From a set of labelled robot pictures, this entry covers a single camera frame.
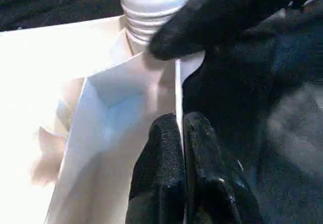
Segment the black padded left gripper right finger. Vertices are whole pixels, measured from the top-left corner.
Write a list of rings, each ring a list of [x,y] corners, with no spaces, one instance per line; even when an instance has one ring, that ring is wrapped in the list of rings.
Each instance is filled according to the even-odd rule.
[[[236,158],[201,113],[184,116],[188,223],[263,223]]]

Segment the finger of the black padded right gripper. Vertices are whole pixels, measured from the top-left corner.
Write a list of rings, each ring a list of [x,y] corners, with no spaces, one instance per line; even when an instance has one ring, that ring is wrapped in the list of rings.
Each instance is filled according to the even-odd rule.
[[[189,0],[151,38],[148,51],[170,60],[232,40],[291,0]]]

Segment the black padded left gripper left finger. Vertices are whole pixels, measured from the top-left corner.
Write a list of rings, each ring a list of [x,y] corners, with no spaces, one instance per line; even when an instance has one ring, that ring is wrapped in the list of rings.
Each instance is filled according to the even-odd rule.
[[[183,223],[186,176],[174,114],[152,123],[137,159],[129,193],[128,223]]]

